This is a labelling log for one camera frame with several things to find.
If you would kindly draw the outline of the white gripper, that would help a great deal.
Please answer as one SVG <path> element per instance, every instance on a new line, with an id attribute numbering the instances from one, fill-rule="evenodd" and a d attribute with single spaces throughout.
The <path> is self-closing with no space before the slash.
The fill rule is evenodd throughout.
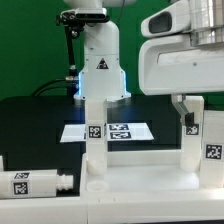
<path id="1" fill-rule="evenodd" d="M 147 40 L 138 62 L 139 86 L 145 95 L 171 95 L 181 124 L 192 126 L 194 113 L 184 93 L 224 91 L 224 44 L 193 47 L 189 35 Z"/>

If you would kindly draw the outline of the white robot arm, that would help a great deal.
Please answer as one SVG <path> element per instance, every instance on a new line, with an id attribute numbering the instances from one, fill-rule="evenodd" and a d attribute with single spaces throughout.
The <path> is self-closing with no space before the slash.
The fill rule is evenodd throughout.
<path id="1" fill-rule="evenodd" d="M 59 15 L 62 23 L 71 36 L 85 35 L 77 96 L 128 97 L 119 63 L 119 29 L 107 9 L 136 0 L 64 1 L 70 9 Z M 224 0 L 171 0 L 142 21 L 141 34 L 147 38 L 138 59 L 141 91 L 171 95 L 183 124 L 194 124 L 196 114 L 187 107 L 186 95 L 224 91 Z"/>

